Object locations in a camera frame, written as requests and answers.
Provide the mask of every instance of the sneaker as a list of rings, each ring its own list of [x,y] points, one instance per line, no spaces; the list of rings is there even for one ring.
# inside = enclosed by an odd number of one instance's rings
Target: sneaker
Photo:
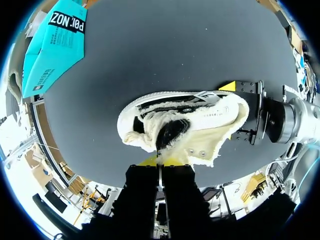
[[[127,105],[117,130],[126,145],[157,151],[157,163],[167,159],[181,164],[213,167],[227,138],[243,126],[248,103],[226,91],[211,91],[209,100],[198,92],[155,92]]]

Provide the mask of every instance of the dark gray tabletop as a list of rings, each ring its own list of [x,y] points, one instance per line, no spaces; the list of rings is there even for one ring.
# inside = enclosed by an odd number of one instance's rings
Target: dark gray tabletop
[[[122,187],[125,172],[150,156],[122,144],[121,110],[159,91],[216,90],[227,81],[264,80],[280,100],[297,89],[295,63],[277,17],[254,0],[100,0],[87,12],[85,57],[44,95],[54,139],[72,170]],[[287,149],[227,140],[214,168],[195,166],[198,187],[229,182]]]

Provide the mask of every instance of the shoe sole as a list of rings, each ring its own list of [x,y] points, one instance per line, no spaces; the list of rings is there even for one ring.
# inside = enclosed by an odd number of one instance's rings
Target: shoe sole
[[[231,94],[231,92],[228,92],[228,91],[212,91],[212,92],[218,95]],[[170,97],[174,98],[174,97],[193,96],[197,93],[199,92],[198,91],[159,91],[159,92],[150,93],[137,98],[136,100],[129,103],[119,114],[116,128],[120,138],[123,140],[125,134],[133,130],[132,129],[133,122],[136,117],[135,115],[136,106],[145,104],[147,102],[170,98]]]

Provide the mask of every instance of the teal box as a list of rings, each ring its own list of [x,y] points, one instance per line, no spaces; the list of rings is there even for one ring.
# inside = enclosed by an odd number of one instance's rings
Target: teal box
[[[23,63],[24,98],[44,94],[84,58],[87,10],[76,2],[59,0],[33,36]]]

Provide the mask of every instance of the yellow object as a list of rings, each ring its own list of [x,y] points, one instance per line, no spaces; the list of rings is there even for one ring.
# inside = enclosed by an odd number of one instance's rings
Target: yellow object
[[[89,9],[91,8],[92,5],[94,5],[96,2],[98,2],[99,0],[87,0],[87,1],[82,1],[82,2],[86,2],[85,5],[85,9]]]
[[[262,182],[264,182],[265,180],[266,180],[266,176],[263,175],[262,173],[259,173],[257,175],[252,176],[250,178],[250,181],[246,185],[246,188],[245,188],[243,194],[241,195],[241,200],[245,204],[247,204],[251,200],[250,195],[257,188],[257,186],[259,184],[261,184]]]
[[[219,88],[220,91],[229,91],[235,92],[236,91],[236,81],[230,82],[227,85]]]
[[[83,213],[83,211],[86,210],[86,209],[88,209],[88,208],[90,207],[90,205],[89,205],[90,199],[93,198],[93,197],[95,196],[96,192],[97,192],[97,190],[94,190],[94,192],[91,193],[91,194],[88,196],[88,198],[87,198],[87,190],[88,190],[88,188],[86,188],[85,191],[84,191],[83,202],[82,202],[82,209],[81,209],[79,215],[76,217],[73,225],[76,224],[76,222],[78,221],[78,219],[79,219],[80,215]]]
[[[281,11],[280,6],[277,4],[275,0],[256,0],[258,3],[263,5],[265,8],[269,9],[273,13]]]
[[[157,166],[156,159],[157,159],[157,155],[153,155],[151,157],[148,157],[143,162],[139,163],[138,166],[148,166],[149,165],[149,166],[155,167],[155,166]],[[163,165],[165,167],[168,167],[168,166],[172,166],[172,165],[173,166],[183,166],[184,164],[182,164],[181,162],[179,162],[175,158],[169,158],[163,163]]]

